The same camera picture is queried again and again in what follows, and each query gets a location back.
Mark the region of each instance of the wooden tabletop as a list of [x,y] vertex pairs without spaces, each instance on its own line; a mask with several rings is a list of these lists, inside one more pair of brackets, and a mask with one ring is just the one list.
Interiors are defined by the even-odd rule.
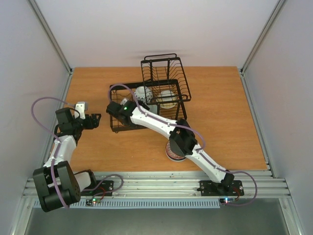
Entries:
[[[185,67],[185,73],[192,96],[187,120],[204,136],[205,151],[230,170],[266,169],[237,68]],[[87,101],[87,113],[102,118],[98,128],[83,131],[70,162],[74,171],[199,170],[188,159],[168,159],[166,138],[152,130],[112,132],[105,112],[109,85],[141,81],[141,68],[75,68],[67,102]]]

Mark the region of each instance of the black mounting base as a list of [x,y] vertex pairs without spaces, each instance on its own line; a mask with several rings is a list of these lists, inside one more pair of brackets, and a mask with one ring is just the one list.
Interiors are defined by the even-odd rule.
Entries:
[[[201,196],[238,196],[237,192],[233,189],[229,190],[227,192],[227,195],[221,195],[217,191],[218,185],[218,183],[214,183],[210,180],[202,180],[200,181],[200,188],[197,189],[197,191],[201,192]],[[237,189],[240,196],[243,196],[245,194],[243,184],[240,180],[234,180],[231,187]]]
[[[105,180],[101,183],[101,185],[99,187],[102,187],[106,192],[107,191],[111,191],[112,189],[114,189],[114,181],[113,180]],[[95,195],[96,193],[100,193],[100,192],[103,192],[103,190],[101,189],[96,189],[94,191],[84,191],[81,193],[81,196],[93,196]],[[108,192],[106,193],[105,195],[106,197],[111,197],[112,196],[112,193],[111,192]]]

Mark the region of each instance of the white wall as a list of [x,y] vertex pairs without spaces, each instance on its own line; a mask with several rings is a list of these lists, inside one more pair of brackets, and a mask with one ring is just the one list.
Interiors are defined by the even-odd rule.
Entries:
[[269,153],[313,231],[313,1],[288,0],[246,76]]
[[[60,97],[67,72],[26,0],[0,1],[0,234],[8,234],[28,177],[38,167],[48,134],[32,120],[41,96]],[[53,101],[38,118],[52,125]]]
[[37,0],[72,67],[140,66],[177,52],[184,66],[241,67],[277,0]]

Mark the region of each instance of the wire basket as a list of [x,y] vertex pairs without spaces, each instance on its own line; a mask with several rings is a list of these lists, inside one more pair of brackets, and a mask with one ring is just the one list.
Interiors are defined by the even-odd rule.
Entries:
[[186,75],[177,54],[149,55],[141,61],[143,85],[151,87],[153,98],[145,91],[147,104],[182,103],[191,100]]
[[[135,92],[135,90],[138,87],[143,86],[143,82],[125,83],[125,85],[128,86],[133,92]],[[158,85],[158,82],[150,83],[148,88],[153,90],[154,85]],[[128,100],[133,100],[133,97],[130,94],[130,92],[126,90],[124,87],[120,87],[120,86],[114,87],[111,90],[110,98],[112,101],[116,103],[120,103],[124,98],[127,98]],[[161,108],[159,104],[157,104],[156,106],[157,106],[156,114],[164,118],[174,119],[174,120],[179,120],[181,118],[187,119],[186,109],[185,109],[183,102],[176,102],[175,106],[170,109]],[[118,133],[119,131],[129,131],[129,130],[138,130],[138,129],[146,128],[140,125],[124,126],[119,120],[115,119],[111,115],[110,115],[110,127],[112,131],[116,133]]]

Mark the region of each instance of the rack handle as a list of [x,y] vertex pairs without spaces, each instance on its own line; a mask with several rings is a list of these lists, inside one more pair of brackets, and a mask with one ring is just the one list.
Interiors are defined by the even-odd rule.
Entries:
[[156,57],[156,56],[164,56],[164,55],[174,55],[175,57],[177,57],[176,53],[169,53],[169,54],[160,54],[160,55],[147,55],[145,56],[145,58],[143,58],[144,60],[147,59],[147,57]]

